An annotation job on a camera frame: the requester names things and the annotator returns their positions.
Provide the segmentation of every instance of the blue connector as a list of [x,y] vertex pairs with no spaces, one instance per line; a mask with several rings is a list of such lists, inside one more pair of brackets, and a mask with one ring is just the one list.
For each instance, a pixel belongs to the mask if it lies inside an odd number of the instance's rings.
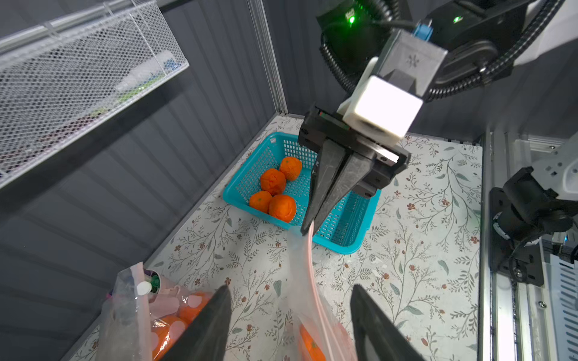
[[417,24],[416,28],[413,31],[413,36],[428,42],[429,39],[432,37],[433,32],[434,29],[432,27],[427,26],[425,24]]

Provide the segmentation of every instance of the gray wall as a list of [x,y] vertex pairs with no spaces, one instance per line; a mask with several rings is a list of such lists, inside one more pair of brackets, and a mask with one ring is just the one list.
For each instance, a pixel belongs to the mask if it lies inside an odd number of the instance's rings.
[[[0,36],[95,3],[10,0]],[[274,114],[246,2],[169,6],[191,66],[0,190],[0,359],[58,360]]]
[[[346,93],[319,53],[315,19],[324,0],[264,0],[273,46],[290,113],[304,114],[313,102],[334,111]],[[420,19],[447,0],[409,0]],[[426,104],[410,131],[457,140],[473,140],[487,124],[533,135],[567,138],[578,131],[578,40],[486,88]]]

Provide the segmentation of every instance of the floral tablecloth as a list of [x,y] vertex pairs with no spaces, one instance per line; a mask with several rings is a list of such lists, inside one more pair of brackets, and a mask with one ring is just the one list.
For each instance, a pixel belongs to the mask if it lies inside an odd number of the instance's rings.
[[[283,301],[286,231],[226,204],[223,189],[273,132],[297,134],[302,119],[276,117],[150,264],[193,289],[227,284],[232,318],[226,360],[272,360],[292,321]],[[476,357],[481,147],[406,136],[407,170],[383,189],[362,248],[313,249],[318,287],[351,334],[349,300],[361,284],[426,360]],[[91,360],[98,329],[72,361]]]

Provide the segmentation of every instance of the orange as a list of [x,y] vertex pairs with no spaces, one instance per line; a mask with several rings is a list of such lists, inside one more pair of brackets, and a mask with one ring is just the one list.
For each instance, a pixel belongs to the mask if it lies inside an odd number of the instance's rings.
[[283,194],[286,185],[285,174],[277,169],[269,169],[261,176],[261,189],[271,193],[272,196]]
[[273,196],[267,191],[257,192],[251,196],[251,199],[249,199],[249,206],[263,213],[267,213],[269,211],[269,202],[271,202],[271,198],[273,198]]
[[211,294],[205,292],[195,292],[189,295],[187,302],[179,307],[178,316],[184,322],[192,323],[210,299]]
[[284,222],[291,222],[295,217],[295,213],[297,213],[297,204],[295,199],[288,195],[276,195],[269,203],[269,215]]
[[153,349],[153,360],[160,360],[187,328],[188,323],[175,316],[165,316],[153,323],[153,333],[158,336],[158,342]]
[[301,345],[301,343],[299,343],[299,349],[301,351],[303,359],[304,360],[311,359],[312,361],[325,361],[325,355],[323,355],[323,352],[321,351],[317,343],[313,341],[313,338],[311,337],[309,332],[307,332],[305,327],[303,327],[303,325],[299,326],[299,334],[301,334],[301,339],[305,344],[305,349],[303,349],[303,346]]
[[292,182],[299,177],[301,169],[303,169],[303,164],[295,157],[287,157],[283,159],[279,166],[279,170],[281,173],[285,174],[285,178]]

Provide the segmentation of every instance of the clear plastic bag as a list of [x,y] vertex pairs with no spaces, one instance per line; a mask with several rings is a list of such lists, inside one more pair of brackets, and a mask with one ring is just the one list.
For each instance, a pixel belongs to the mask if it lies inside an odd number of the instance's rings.
[[158,361],[209,302],[138,263],[118,273],[102,306],[96,361]]
[[286,326],[284,339],[293,342],[279,349],[277,361],[357,361],[349,334],[317,289],[311,252],[313,225],[306,236],[298,227],[291,228],[290,234],[287,302],[293,311],[293,324]]

